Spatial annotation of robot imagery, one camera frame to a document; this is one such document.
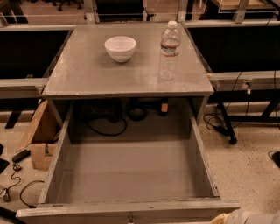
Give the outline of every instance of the white bowl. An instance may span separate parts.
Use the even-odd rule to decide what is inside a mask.
[[[117,62],[125,62],[134,54],[137,42],[133,38],[118,36],[108,39],[105,48],[108,55]]]

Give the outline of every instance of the brown box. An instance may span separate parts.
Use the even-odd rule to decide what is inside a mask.
[[[47,170],[56,147],[54,140],[59,132],[60,126],[48,105],[48,100],[45,100],[34,112],[18,150],[30,149],[33,168]]]

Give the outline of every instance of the white bottle cap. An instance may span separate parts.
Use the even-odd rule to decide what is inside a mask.
[[[169,29],[175,29],[175,28],[177,28],[177,22],[176,21],[169,21],[168,22],[168,24],[167,24],[167,27],[169,28]]]

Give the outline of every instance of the open drawer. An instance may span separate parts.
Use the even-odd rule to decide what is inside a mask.
[[[239,207],[221,201],[187,98],[167,116],[148,110],[119,136],[100,136],[68,110],[37,208],[26,223],[210,221]]]

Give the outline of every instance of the clear plastic bottle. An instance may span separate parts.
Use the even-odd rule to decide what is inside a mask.
[[[175,77],[178,61],[179,46],[181,43],[180,32],[176,21],[169,21],[160,43],[159,78],[171,80]]]

